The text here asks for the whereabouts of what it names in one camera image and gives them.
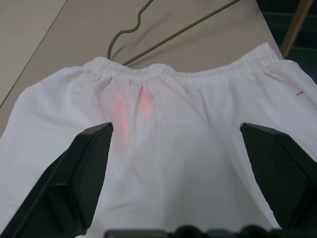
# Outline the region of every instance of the waistband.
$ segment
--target waistband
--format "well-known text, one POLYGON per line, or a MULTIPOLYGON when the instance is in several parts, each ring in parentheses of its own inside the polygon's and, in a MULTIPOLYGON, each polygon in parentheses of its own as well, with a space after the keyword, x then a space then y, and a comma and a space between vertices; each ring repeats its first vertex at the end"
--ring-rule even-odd
POLYGON ((86 63, 84 67, 95 73, 101 80, 109 77, 114 79, 124 77, 131 81, 142 82, 168 74, 183 83, 202 83, 240 77, 276 61, 279 61, 276 53, 268 43, 263 43, 231 64, 195 73, 177 72, 171 66, 161 63, 142 69, 131 69, 104 57, 97 57, 86 63))

